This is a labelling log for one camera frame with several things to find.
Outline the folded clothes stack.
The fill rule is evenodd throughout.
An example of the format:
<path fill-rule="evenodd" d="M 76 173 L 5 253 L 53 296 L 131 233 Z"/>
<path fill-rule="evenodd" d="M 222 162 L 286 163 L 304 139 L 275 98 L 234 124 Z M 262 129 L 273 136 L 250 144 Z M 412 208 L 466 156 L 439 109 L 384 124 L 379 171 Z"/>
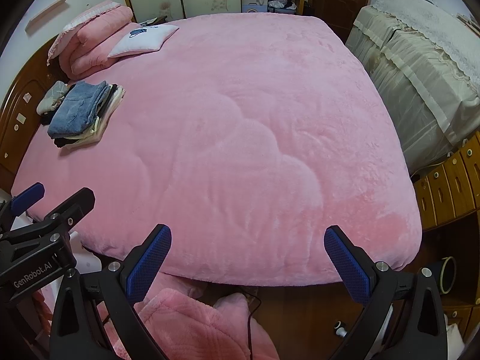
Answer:
<path fill-rule="evenodd" d="M 122 86 L 105 80 L 97 85 L 76 82 L 49 123 L 49 138 L 59 148 L 99 142 L 124 95 Z"/>

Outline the brown wooden headboard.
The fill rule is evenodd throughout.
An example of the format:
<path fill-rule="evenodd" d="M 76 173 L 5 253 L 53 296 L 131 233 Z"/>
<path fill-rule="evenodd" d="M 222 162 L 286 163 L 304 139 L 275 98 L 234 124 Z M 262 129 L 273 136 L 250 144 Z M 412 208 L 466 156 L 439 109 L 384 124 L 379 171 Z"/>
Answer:
<path fill-rule="evenodd" d="M 40 126 L 38 103 L 56 81 L 68 81 L 57 59 L 47 61 L 53 43 L 52 39 L 47 41 L 24 64 L 1 105 L 1 189 L 7 193 L 11 191 L 24 155 Z"/>

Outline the pink pajama legs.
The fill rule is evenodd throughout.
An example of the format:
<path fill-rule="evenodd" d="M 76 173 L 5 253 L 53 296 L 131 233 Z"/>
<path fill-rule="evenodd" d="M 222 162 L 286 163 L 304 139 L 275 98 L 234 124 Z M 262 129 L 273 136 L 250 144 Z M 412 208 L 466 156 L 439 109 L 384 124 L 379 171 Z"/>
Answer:
<path fill-rule="evenodd" d="M 134 310 L 169 359 L 278 359 L 269 334 L 249 316 L 245 295 L 209 306 L 204 282 L 160 272 Z"/>

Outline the folded pink quilt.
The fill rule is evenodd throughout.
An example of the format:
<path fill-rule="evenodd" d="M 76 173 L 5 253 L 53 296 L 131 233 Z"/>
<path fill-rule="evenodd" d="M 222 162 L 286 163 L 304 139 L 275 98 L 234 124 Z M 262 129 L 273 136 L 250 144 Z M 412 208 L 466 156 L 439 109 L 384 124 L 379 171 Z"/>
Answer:
<path fill-rule="evenodd" d="M 118 58 L 109 54 L 130 31 L 139 29 L 131 8 L 106 0 L 66 24 L 49 48 L 47 63 L 58 60 L 70 80 L 82 80 L 106 69 Z"/>

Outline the pink plush bed blanket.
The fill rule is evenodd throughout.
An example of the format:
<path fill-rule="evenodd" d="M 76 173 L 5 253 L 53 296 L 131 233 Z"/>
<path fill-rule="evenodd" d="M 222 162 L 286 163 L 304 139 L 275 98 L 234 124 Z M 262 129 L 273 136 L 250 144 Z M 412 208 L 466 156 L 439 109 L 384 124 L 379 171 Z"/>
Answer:
<path fill-rule="evenodd" d="M 161 50 L 89 77 L 125 94 L 101 141 L 61 150 L 41 127 L 12 190 L 40 182 L 42 218 L 83 187 L 84 245 L 126 256 L 157 224 L 163 271 L 198 281 L 338 281 L 338 225 L 373 260 L 409 264 L 422 239 L 400 142 L 363 65 L 320 19 L 215 14 L 177 22 Z"/>

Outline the blue denim jacket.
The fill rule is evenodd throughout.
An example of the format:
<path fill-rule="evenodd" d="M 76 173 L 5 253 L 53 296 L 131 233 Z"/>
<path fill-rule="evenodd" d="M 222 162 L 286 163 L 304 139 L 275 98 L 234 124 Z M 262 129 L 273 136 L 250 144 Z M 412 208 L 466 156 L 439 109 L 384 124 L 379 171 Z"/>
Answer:
<path fill-rule="evenodd" d="M 111 86 L 105 80 L 97 85 L 76 82 L 49 124 L 49 137 L 59 139 L 83 133 L 95 121 L 110 89 Z"/>

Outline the yellow wooden drawer cabinet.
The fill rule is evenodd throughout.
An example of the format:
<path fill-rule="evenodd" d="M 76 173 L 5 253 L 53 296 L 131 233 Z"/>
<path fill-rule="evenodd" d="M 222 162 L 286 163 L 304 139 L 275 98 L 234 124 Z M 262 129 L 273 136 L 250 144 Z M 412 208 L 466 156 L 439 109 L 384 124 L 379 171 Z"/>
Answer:
<path fill-rule="evenodd" d="M 426 232 L 479 211 L 479 132 L 413 183 Z"/>

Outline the white small pillow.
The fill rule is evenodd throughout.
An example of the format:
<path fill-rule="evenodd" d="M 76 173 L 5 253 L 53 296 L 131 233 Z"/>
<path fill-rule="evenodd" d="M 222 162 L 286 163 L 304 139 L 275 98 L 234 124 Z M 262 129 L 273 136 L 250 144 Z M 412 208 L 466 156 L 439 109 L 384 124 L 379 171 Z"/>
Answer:
<path fill-rule="evenodd" d="M 119 58 L 158 51 L 177 30 L 179 30 L 179 27 L 171 24 L 134 29 L 121 38 L 108 57 Z"/>

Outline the grey patterned folded cloth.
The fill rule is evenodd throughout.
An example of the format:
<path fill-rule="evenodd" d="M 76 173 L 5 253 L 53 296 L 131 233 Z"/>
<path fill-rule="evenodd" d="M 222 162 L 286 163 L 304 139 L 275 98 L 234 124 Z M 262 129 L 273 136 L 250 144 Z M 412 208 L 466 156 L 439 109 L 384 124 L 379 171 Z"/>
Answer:
<path fill-rule="evenodd" d="M 37 105 L 37 114 L 43 114 L 56 111 L 65 96 L 68 94 L 70 86 L 64 82 L 57 80 L 45 93 L 41 102 Z"/>

